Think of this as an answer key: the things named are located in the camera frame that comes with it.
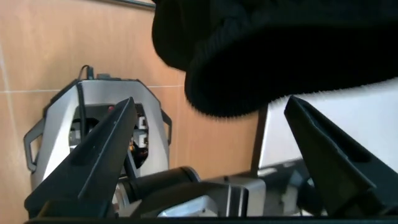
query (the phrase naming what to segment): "black plush fabric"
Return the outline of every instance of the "black plush fabric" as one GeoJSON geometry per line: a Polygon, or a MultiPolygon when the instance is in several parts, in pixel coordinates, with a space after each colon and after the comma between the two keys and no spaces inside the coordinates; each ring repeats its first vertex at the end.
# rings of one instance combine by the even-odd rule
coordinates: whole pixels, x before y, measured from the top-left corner
{"type": "Polygon", "coordinates": [[[152,38],[193,107],[231,117],[396,77],[397,31],[396,0],[157,0],[152,38]]]}

